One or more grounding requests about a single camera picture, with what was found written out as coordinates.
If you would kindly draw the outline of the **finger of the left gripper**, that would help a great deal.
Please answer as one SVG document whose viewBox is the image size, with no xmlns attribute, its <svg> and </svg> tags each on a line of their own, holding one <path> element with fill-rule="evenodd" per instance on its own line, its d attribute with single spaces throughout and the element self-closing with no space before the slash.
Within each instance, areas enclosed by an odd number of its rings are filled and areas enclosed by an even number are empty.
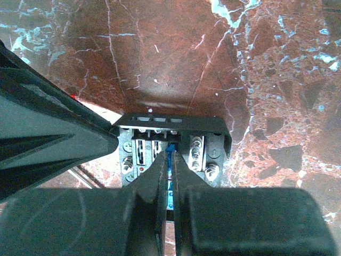
<svg viewBox="0 0 341 256">
<path fill-rule="evenodd" d="M 1 45 L 1 199 L 118 147 L 111 123 Z"/>
</svg>

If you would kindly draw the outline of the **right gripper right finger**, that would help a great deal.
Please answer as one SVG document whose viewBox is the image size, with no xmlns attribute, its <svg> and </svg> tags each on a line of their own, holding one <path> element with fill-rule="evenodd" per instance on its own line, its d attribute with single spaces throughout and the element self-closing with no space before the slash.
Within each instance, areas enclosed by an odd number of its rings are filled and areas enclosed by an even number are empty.
<svg viewBox="0 0 341 256">
<path fill-rule="evenodd" d="M 172 155 L 177 255 L 337 255 L 313 197 L 297 188 L 213 188 Z"/>
</svg>

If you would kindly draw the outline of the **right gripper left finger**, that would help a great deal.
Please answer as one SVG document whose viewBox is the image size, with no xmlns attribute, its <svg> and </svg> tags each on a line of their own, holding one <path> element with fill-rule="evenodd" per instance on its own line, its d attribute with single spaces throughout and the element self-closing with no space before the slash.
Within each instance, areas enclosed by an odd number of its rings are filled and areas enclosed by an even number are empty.
<svg viewBox="0 0 341 256">
<path fill-rule="evenodd" d="M 163 255 L 168 156 L 120 189 L 32 189 L 1 215 L 1 255 Z"/>
</svg>

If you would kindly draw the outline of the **black fuse box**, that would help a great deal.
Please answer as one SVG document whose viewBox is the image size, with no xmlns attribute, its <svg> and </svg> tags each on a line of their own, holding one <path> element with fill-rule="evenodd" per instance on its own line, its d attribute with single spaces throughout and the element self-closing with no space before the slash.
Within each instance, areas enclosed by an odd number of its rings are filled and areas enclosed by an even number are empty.
<svg viewBox="0 0 341 256">
<path fill-rule="evenodd" d="M 123 186 L 143 174 L 170 146 L 188 168 L 212 187 L 221 186 L 224 161 L 232 139 L 219 117 L 124 114 L 113 125 L 119 140 Z"/>
</svg>

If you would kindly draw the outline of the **blue fuse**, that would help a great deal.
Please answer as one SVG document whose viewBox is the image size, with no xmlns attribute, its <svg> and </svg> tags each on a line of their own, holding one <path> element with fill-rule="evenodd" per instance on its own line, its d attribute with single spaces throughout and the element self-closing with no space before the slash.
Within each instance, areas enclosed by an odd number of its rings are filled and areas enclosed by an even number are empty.
<svg viewBox="0 0 341 256">
<path fill-rule="evenodd" d="M 167 210 L 174 210 L 173 202 L 173 182 L 172 182 L 172 153 L 176 152 L 174 143 L 171 143 L 166 148 L 167 160 L 168 160 L 168 179 L 167 179 Z"/>
</svg>

